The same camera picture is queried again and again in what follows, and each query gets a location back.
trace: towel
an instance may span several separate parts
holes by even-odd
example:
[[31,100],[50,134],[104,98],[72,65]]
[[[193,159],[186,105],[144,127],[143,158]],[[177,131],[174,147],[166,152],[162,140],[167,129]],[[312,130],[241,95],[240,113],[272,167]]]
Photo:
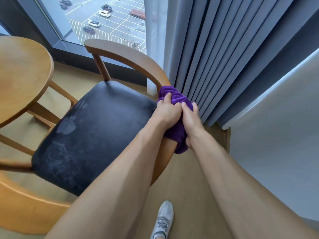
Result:
[[[173,86],[163,86],[159,90],[159,99],[157,100],[157,102],[160,100],[164,100],[164,97],[169,92],[172,94],[173,105],[175,105],[177,102],[179,103],[185,102],[187,106],[191,110],[193,110],[193,105],[190,102],[190,100],[186,96],[184,96],[182,93],[180,93]],[[178,143],[175,149],[176,154],[181,154],[188,149],[188,146],[186,145],[187,134],[186,134],[182,119],[183,119],[183,113],[181,114],[181,118],[178,120],[178,122],[173,127],[169,128],[164,134],[166,138],[172,139]]]

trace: black leather seat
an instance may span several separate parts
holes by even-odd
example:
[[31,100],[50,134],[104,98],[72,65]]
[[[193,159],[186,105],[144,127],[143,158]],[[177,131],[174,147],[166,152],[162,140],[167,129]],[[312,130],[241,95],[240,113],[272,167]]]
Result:
[[92,88],[32,157],[39,177],[80,195],[145,126],[156,102],[116,81]]

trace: wooden floor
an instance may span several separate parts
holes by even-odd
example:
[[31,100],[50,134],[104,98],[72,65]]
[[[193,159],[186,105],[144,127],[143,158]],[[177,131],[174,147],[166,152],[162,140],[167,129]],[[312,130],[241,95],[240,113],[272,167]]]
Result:
[[[102,78],[97,74],[55,63],[53,80],[76,99],[80,99]],[[138,92],[147,94],[145,87],[123,83]],[[69,101],[51,88],[48,88],[39,103],[60,118],[70,107]],[[0,134],[6,135],[31,149],[36,149],[47,130],[46,126],[35,121],[31,115],[24,114],[0,129]],[[225,134],[218,126],[215,125],[208,131],[223,146],[226,146]],[[3,144],[0,144],[0,157],[21,161],[30,160],[29,156]],[[36,175],[14,172],[8,172],[7,174],[21,186],[39,195],[60,201],[74,201],[76,199],[76,196],[42,180]],[[136,239],[150,237],[158,209],[165,200],[173,203],[175,212],[169,239],[232,238],[192,151],[188,150],[181,155],[174,155],[163,174],[151,187]],[[22,235],[0,228],[1,239],[41,239],[43,237],[43,235]]]

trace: white car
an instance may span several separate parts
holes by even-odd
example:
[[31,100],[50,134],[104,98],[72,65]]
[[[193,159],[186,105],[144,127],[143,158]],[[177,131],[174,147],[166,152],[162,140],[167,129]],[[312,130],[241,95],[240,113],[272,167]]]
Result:
[[93,26],[93,27],[100,27],[100,23],[98,21],[95,20],[89,20],[89,25]]
[[102,17],[110,17],[111,16],[110,13],[108,11],[105,11],[105,10],[99,11],[99,14]]

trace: gray curtain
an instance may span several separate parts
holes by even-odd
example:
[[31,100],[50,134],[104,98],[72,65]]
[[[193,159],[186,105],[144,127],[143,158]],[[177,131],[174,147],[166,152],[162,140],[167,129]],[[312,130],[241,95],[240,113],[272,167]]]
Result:
[[202,122],[225,124],[319,47],[317,10],[319,0],[179,0],[170,82]]

